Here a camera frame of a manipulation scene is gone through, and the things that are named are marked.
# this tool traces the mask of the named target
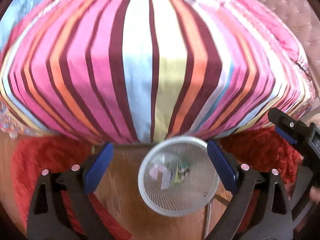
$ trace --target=wooden floor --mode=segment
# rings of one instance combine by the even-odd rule
[[[0,201],[7,213],[24,232],[13,197],[10,162],[17,140],[0,132]],[[140,163],[151,146],[116,146],[114,159],[101,180],[96,195],[110,214],[140,240],[200,240],[204,209],[182,218],[169,218],[153,212],[142,200],[138,190]],[[230,200],[231,194],[220,185],[220,196]],[[223,214],[225,206],[213,200],[211,230]]]

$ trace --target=pink stripe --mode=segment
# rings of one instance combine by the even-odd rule
[[[12,84],[13,93],[15,97],[19,101],[21,101],[30,110],[30,112],[34,113],[37,117],[39,117],[41,121],[44,122],[48,128],[59,131],[67,136],[70,136],[76,139],[75,136],[65,131],[59,124],[57,124],[57,122],[55,122],[55,120],[52,119],[52,117],[49,116],[49,114],[47,114],[47,112],[44,111],[30,95],[28,95],[28,93],[24,88],[24,84],[21,79],[20,69],[21,67],[23,67],[24,60],[27,56],[27,53],[31,46],[32,38],[35,35],[35,33],[36,33],[36,28],[32,28],[31,31],[28,33],[27,37],[21,42],[17,52],[17,56],[15,57],[15,61],[13,62],[13,68],[9,72],[9,78]],[[14,74],[16,74],[20,91],[18,90],[17,84],[15,82]]]
[[[266,61],[262,62],[260,60],[262,55],[265,55],[263,47],[261,47],[261,45],[252,37],[252,35],[248,33],[248,31],[242,25],[240,25],[239,22],[225,8],[220,8],[218,13],[223,13],[225,16],[227,16],[231,22],[231,25],[234,28],[237,28],[236,29],[237,32],[245,33],[244,36],[248,41],[248,46],[250,47],[252,56],[256,62],[257,74],[259,73],[259,79],[252,95],[237,110],[237,112],[233,114],[232,118],[227,120],[225,124],[221,125],[217,129],[215,129],[214,132],[212,132],[214,135],[217,135],[220,132],[223,132],[225,130],[235,127],[236,124],[239,123],[245,117],[245,115],[252,110],[251,108],[254,105],[258,104],[260,100],[262,100],[266,95],[268,95],[268,93],[272,89],[272,82],[273,82],[273,75],[272,75],[272,72],[270,71],[270,68],[268,67],[268,63]],[[202,133],[200,132],[197,135],[202,136],[204,133],[206,133],[206,131],[203,131]]]
[[[85,59],[85,52],[87,50],[88,42],[90,41],[90,38],[92,36],[93,28],[96,24],[98,24],[96,22],[96,18],[108,2],[109,0],[98,0],[95,5],[92,6],[90,10],[84,15],[76,31],[75,37],[69,47],[67,60],[74,87],[85,101],[87,107],[90,108],[90,111],[94,115],[97,122],[99,122],[104,131],[109,134],[115,141],[125,142],[123,137],[119,137],[119,135],[116,133],[116,130],[113,127],[110,119],[108,118],[106,111],[100,104],[95,92],[92,89]],[[121,128],[121,134],[126,134],[128,129],[123,129],[123,127]]]
[[[14,43],[18,36],[20,36],[21,30],[24,30],[29,23],[38,15],[38,13],[44,9],[49,3],[54,0],[44,0],[37,6],[35,6],[11,31],[7,44],[4,49],[0,52],[0,63],[2,62],[2,57],[4,52],[6,53],[9,47]]]
[[[277,107],[279,107],[281,110],[287,110],[298,98],[300,95],[300,88],[298,83],[298,78],[296,74],[294,73],[293,69],[295,68],[293,63],[291,61],[288,61],[288,58],[284,56],[284,48],[281,46],[280,41],[278,42],[273,38],[273,35],[275,35],[272,30],[270,30],[270,26],[268,25],[268,21],[264,20],[262,18],[262,22],[260,20],[257,20],[259,18],[259,15],[253,15],[252,13],[247,11],[247,8],[243,8],[239,4],[239,2],[234,1],[233,6],[237,8],[239,12],[241,12],[260,32],[262,37],[271,45],[271,48],[278,56],[279,60],[281,61],[285,73],[287,74],[287,80],[288,80],[288,86],[289,86],[289,92],[285,98],[285,101],[279,105],[279,103],[276,104]],[[286,29],[284,29],[280,23],[277,24],[278,28],[281,27],[283,33],[289,33]]]
[[[276,19],[275,16],[269,14],[265,10],[264,5],[259,3],[257,0],[237,1],[253,13],[258,20],[264,23],[274,36],[276,36],[282,49],[287,53],[292,61],[296,62],[299,56],[299,47],[292,34],[281,26],[281,22]]]
[[[225,37],[225,42],[227,43],[227,46],[229,48],[229,51],[231,53],[231,60],[234,64],[234,71],[230,80],[230,85],[226,91],[226,93],[223,95],[222,99],[220,100],[217,108],[212,113],[212,115],[207,119],[207,121],[201,126],[199,129],[199,132],[206,130],[210,127],[214,119],[218,116],[219,113],[223,110],[223,108],[230,102],[230,100],[233,99],[233,97],[236,95],[236,93],[239,91],[243,84],[243,80],[245,77],[245,73],[247,71],[247,62],[244,59],[243,53],[240,49],[240,45],[238,44],[236,38],[230,33],[230,31],[226,28],[226,26],[217,19],[212,12],[208,12],[214,21],[214,23],[217,25],[218,29],[220,31],[225,30],[223,32],[223,36]]]
[[[63,1],[60,6],[65,6],[67,1]],[[89,132],[89,130],[82,125],[62,104],[59,97],[56,95],[55,91],[53,90],[49,75],[47,73],[46,66],[46,59],[49,56],[50,49],[55,42],[56,36],[58,34],[58,31],[60,30],[61,26],[65,22],[65,20],[70,16],[71,12],[73,12],[78,5],[83,0],[73,0],[71,4],[67,6],[66,11],[61,15],[61,17],[54,22],[54,24],[47,30],[45,33],[42,41],[40,42],[40,45],[35,53],[34,59],[31,63],[31,71],[32,76],[34,77],[34,80],[37,84],[37,87],[39,91],[42,93],[42,95],[49,101],[49,103],[54,107],[54,109],[60,113],[60,115],[66,120],[78,133],[82,135],[87,135],[88,137],[92,137],[92,134]],[[50,19],[52,14],[47,14],[46,16],[41,19],[41,23],[46,22]],[[36,34],[36,31],[41,26],[39,23],[36,24],[37,28],[33,28],[33,35]],[[24,90],[24,86],[21,80],[21,74],[20,70],[16,71],[17,80],[19,83],[19,89],[20,91]],[[39,106],[30,106],[30,109],[34,109],[35,111],[40,111],[42,108]]]
[[[91,57],[97,87],[104,98],[104,101],[109,107],[115,123],[119,127],[119,130],[123,133],[123,136],[133,140],[116,100],[109,61],[111,29],[115,18],[115,13],[121,4],[121,1],[122,0],[112,0],[106,10],[103,12],[97,31],[97,36],[92,46]]]

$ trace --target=metal rivet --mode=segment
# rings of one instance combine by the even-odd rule
[[[246,164],[246,163],[242,163],[242,164],[241,164],[241,169],[243,169],[244,171],[247,171],[247,170],[249,170],[249,169],[250,169],[250,167],[249,167],[249,165],[248,165],[248,164]]]
[[[49,170],[45,169],[41,172],[42,176],[48,175],[49,174]]]
[[[272,169],[272,171],[271,171],[271,172],[272,172],[272,174],[273,174],[273,175],[279,175],[279,171],[278,171],[278,170],[276,170],[276,169]]]
[[[80,169],[80,165],[78,165],[78,164],[75,164],[71,167],[71,170],[73,170],[73,171],[78,171],[79,169]]]

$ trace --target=orange stripe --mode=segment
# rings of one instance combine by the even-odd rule
[[[237,33],[234,33],[234,35],[237,36],[238,41],[240,43],[240,46],[243,50],[244,56],[246,58],[246,61],[248,63],[249,68],[249,76],[245,83],[243,91],[240,93],[240,95],[231,103],[231,105],[226,109],[226,111],[223,112],[223,114],[219,117],[219,119],[214,123],[214,125],[209,129],[209,131],[212,131],[216,129],[223,120],[226,119],[226,117],[236,108],[236,106],[241,102],[241,100],[248,94],[250,91],[253,81],[255,78],[255,75],[257,73],[257,69],[255,67],[254,59],[252,58],[251,52],[249,50],[248,45],[246,44],[246,41],[241,37],[242,35],[238,35]]]
[[[78,106],[77,102],[74,100],[74,98],[68,91],[65,83],[63,82],[62,72],[61,72],[60,63],[59,63],[60,56],[62,54],[64,46],[69,38],[69,34],[75,22],[83,15],[83,13],[89,8],[89,6],[94,1],[95,0],[86,0],[82,4],[82,6],[75,12],[75,14],[72,15],[72,17],[67,21],[67,23],[65,24],[65,27],[63,28],[60,36],[57,39],[57,42],[50,56],[50,65],[51,65],[52,76],[56,84],[56,87],[61,93],[62,97],[64,98],[66,104],[69,106],[70,110],[84,125],[86,125],[91,131],[99,135],[98,131],[92,126],[89,120],[85,117],[81,108]]]
[[[172,134],[175,134],[180,131],[183,120],[185,119],[202,87],[204,74],[208,63],[208,54],[201,39],[196,21],[194,20],[188,8],[181,0],[171,0],[171,2],[182,19],[188,41],[194,55],[194,66],[190,86],[185,98],[183,99],[172,128]]]
[[[58,8],[52,16],[49,18],[49,20],[45,23],[42,29],[39,30],[39,32],[36,34],[36,36],[33,38],[32,45],[30,48],[30,52],[28,53],[28,56],[25,61],[25,65],[23,67],[28,88],[31,92],[31,94],[34,96],[35,100],[38,102],[38,104],[47,112],[49,113],[53,118],[56,119],[56,121],[63,126],[67,131],[72,132],[72,128],[65,123],[53,110],[52,108],[46,103],[46,101],[43,100],[43,98],[38,94],[36,91],[36,88],[34,87],[34,84],[31,79],[31,75],[29,72],[30,64],[32,57],[35,53],[36,48],[38,47],[39,42],[41,41],[41,38],[43,37],[44,33],[47,31],[47,29],[54,23],[54,21],[61,16],[61,13],[65,10],[65,7],[68,6],[68,4],[72,3],[74,0],[70,0],[63,8]]]

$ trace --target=tufted pink upholstery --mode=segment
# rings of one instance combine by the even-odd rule
[[[258,0],[273,10],[292,30],[308,56],[320,94],[320,21],[307,0]]]

